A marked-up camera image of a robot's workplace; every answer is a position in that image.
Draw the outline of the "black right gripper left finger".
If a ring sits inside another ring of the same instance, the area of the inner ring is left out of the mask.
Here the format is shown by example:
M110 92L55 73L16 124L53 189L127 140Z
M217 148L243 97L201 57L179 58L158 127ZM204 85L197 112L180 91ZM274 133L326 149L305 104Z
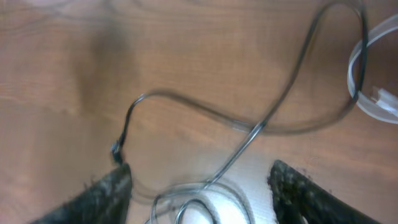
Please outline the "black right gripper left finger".
M132 193L128 164L106 174L91 187L34 223L125 223Z

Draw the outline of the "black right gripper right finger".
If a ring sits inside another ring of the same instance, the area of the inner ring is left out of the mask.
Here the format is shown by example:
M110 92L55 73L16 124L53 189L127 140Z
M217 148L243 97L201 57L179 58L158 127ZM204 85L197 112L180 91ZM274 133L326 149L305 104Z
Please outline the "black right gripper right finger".
M378 224L281 160L274 161L267 183L278 223Z

